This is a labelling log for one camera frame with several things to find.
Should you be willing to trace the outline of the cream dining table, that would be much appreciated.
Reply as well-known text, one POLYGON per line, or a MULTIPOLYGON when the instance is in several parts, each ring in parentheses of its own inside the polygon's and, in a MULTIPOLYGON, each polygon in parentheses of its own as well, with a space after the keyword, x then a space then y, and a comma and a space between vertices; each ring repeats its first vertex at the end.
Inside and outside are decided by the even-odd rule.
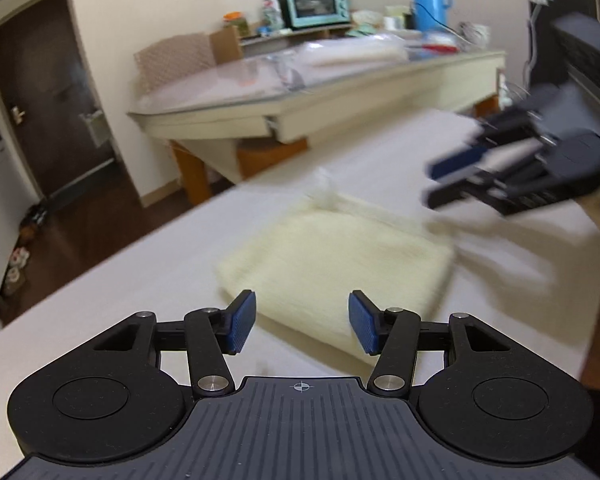
POLYGON ((306 64, 299 49, 220 64, 142 96, 140 130, 171 145, 195 203, 206 172, 237 184, 358 122, 404 108, 461 112, 495 98, 506 54, 407 48, 396 60, 306 64))

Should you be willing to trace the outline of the cream yellow towel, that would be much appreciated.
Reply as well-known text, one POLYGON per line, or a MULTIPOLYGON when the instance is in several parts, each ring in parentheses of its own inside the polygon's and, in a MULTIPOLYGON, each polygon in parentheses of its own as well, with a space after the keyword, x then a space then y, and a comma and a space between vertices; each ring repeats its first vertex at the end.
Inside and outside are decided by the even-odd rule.
POLYGON ((253 290, 260 315, 370 364, 349 323, 350 292, 426 318, 454 259, 443 224, 342 195, 320 171, 308 195, 225 257, 216 275, 227 295, 253 290))

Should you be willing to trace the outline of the teal toaster oven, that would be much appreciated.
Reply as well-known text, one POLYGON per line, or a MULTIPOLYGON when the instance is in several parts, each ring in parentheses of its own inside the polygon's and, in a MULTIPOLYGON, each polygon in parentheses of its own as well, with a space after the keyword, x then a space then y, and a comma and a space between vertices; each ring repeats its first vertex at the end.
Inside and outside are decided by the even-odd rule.
POLYGON ((283 21, 293 30, 344 25, 351 21, 349 0, 277 0, 283 21))

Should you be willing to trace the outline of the patterned chair back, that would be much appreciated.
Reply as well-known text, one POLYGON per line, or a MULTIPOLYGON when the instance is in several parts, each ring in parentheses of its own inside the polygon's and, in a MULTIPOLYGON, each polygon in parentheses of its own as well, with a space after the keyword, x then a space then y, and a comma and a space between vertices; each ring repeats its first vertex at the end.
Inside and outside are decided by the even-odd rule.
POLYGON ((154 92, 216 65, 206 34, 173 36, 151 44, 134 54, 140 73, 140 88, 154 92))

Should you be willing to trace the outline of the dark wooden door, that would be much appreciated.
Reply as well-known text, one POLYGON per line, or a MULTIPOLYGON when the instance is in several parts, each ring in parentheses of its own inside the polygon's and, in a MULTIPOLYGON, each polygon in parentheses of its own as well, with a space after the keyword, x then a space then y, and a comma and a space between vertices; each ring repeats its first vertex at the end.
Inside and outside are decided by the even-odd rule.
POLYGON ((116 158, 87 125, 102 113, 68 0, 40 0, 0 24, 0 98, 44 197, 54 200, 116 158))

